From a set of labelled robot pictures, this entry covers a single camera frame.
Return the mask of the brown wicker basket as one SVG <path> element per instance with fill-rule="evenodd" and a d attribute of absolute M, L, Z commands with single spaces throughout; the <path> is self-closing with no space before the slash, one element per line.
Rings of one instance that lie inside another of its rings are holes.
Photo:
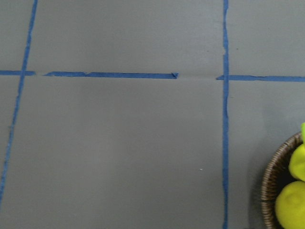
<path fill-rule="evenodd" d="M 301 133 L 296 133 L 284 141 L 268 162 L 262 176 L 260 203 L 266 229 L 281 229 L 275 214 L 275 201 L 282 189 L 296 179 L 288 166 L 292 153 L 303 143 Z"/>

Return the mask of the yellow banana right curved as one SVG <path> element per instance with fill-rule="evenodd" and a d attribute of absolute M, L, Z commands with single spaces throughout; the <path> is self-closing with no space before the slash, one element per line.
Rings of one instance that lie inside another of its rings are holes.
<path fill-rule="evenodd" d="M 289 172 L 295 179 L 305 180 L 305 124 L 301 124 L 302 144 L 292 153 Z"/>

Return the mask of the yellow lemon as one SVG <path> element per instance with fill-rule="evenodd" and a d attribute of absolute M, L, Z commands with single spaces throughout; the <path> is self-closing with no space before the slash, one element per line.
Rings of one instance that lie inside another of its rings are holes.
<path fill-rule="evenodd" d="M 286 185 L 275 202 L 275 214 L 284 229 L 305 228 L 305 183 Z"/>

